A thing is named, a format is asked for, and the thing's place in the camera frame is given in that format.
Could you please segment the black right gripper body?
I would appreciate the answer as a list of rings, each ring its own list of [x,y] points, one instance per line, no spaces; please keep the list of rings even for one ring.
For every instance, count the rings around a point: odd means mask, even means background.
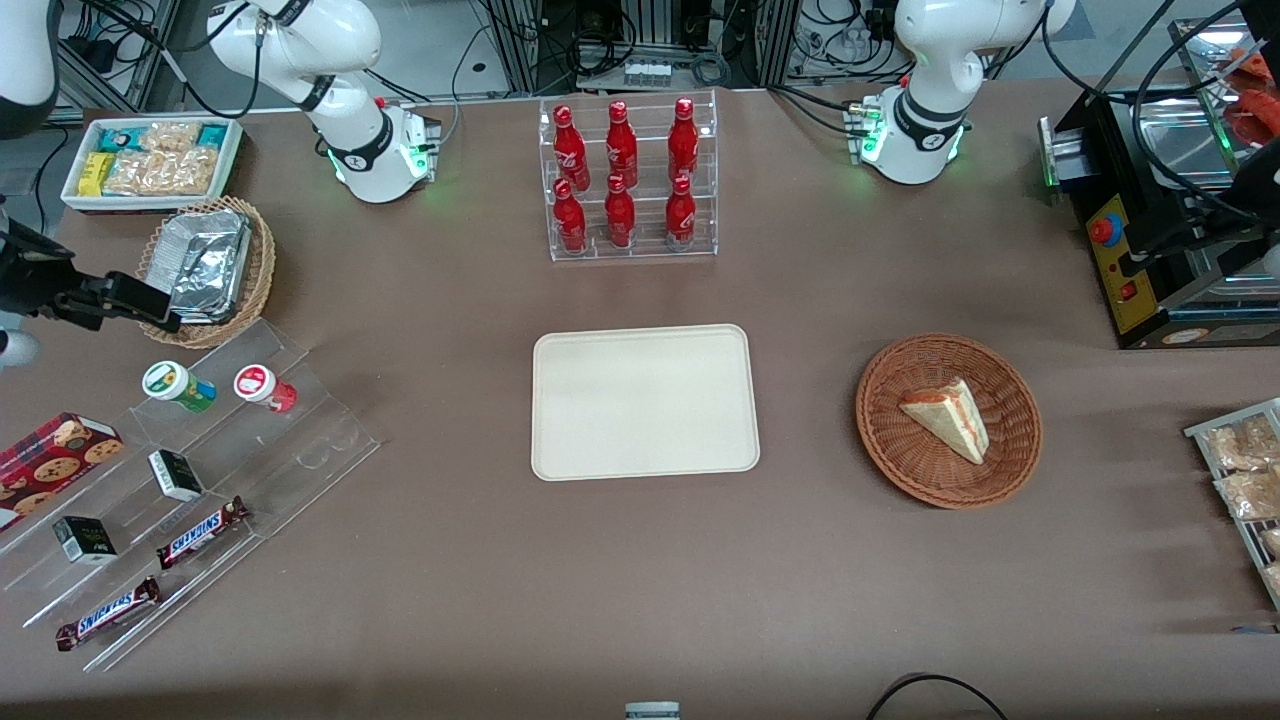
[[[3,229],[1,310],[35,316],[60,293],[77,288],[76,256],[27,225]]]

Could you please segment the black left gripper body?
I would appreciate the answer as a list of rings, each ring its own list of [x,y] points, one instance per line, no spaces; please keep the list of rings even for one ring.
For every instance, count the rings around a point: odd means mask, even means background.
[[[1257,149],[1231,182],[1231,205],[1271,231],[1279,228],[1279,149]]]

